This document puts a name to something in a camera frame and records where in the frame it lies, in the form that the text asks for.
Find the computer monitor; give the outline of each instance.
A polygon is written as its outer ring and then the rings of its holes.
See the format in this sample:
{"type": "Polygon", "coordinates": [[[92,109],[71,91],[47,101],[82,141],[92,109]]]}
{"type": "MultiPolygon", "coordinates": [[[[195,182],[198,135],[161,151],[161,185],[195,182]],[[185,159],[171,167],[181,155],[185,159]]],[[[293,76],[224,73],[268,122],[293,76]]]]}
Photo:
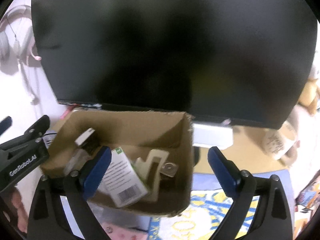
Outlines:
{"type": "Polygon", "coordinates": [[[305,0],[32,0],[42,66],[63,104],[186,111],[279,128],[312,65],[305,0]]]}

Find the patterned rug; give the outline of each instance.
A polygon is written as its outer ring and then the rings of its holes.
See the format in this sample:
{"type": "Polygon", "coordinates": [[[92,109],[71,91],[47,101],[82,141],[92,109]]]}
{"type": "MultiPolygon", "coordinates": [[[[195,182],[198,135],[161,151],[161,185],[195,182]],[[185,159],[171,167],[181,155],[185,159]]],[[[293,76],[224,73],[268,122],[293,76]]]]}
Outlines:
{"type": "MultiPolygon", "coordinates": [[[[253,197],[250,209],[236,238],[245,235],[252,222],[259,196],[253,197]]],[[[227,214],[232,199],[222,189],[192,191],[188,208],[179,216],[151,219],[149,240],[208,240],[227,214]]]]}

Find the cardboard box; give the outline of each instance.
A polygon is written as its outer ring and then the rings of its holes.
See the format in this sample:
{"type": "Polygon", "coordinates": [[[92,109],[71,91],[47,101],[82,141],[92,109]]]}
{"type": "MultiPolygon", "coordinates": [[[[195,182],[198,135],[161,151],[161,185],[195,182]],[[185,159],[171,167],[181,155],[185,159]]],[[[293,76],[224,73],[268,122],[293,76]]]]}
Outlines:
{"type": "MultiPolygon", "coordinates": [[[[131,160],[146,160],[154,148],[168,151],[168,162],[179,165],[175,186],[159,192],[155,203],[139,201],[124,209],[145,215],[172,215],[189,205],[193,173],[191,116],[182,112],[73,112],[59,130],[48,151],[50,158],[41,165],[44,174],[63,177],[63,169],[76,149],[75,140],[88,128],[94,128],[101,145],[121,147],[131,160]]],[[[115,207],[108,195],[97,191],[91,201],[115,207]]]]}

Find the plush bear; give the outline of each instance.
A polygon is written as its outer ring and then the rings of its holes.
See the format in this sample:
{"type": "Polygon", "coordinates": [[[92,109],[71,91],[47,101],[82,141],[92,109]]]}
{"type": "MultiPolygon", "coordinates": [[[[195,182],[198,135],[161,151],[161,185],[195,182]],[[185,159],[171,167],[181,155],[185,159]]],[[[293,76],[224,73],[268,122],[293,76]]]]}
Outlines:
{"type": "Polygon", "coordinates": [[[320,99],[320,88],[317,81],[320,78],[320,55],[316,51],[308,81],[299,97],[298,103],[304,106],[309,114],[314,115],[320,99]]]}

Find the screw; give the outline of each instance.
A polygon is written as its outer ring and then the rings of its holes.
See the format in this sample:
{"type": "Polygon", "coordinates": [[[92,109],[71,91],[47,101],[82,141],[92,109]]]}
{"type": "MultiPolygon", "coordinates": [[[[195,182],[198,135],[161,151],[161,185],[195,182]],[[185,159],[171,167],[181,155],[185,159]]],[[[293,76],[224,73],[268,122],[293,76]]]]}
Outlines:
{"type": "Polygon", "coordinates": [[[107,228],[106,228],[106,231],[107,231],[108,234],[113,233],[112,227],[107,227],[107,228]]]}
{"type": "Polygon", "coordinates": [[[240,171],[240,174],[241,174],[241,176],[243,176],[243,177],[249,177],[250,172],[247,171],[247,170],[242,170],[242,171],[240,171]]]}
{"type": "Polygon", "coordinates": [[[174,163],[165,163],[162,168],[165,170],[171,170],[173,168],[175,168],[177,165],[174,163]]]}
{"type": "Polygon", "coordinates": [[[48,176],[47,175],[42,175],[40,179],[41,179],[41,181],[46,181],[48,179],[48,176]]]}
{"type": "Polygon", "coordinates": [[[70,176],[71,177],[76,177],[76,176],[78,176],[79,175],[79,172],[77,171],[77,170],[74,170],[74,171],[71,171],[70,172],[70,176]]]}
{"type": "Polygon", "coordinates": [[[270,179],[273,179],[274,181],[279,181],[279,177],[276,174],[272,174],[270,176],[270,179]]]}

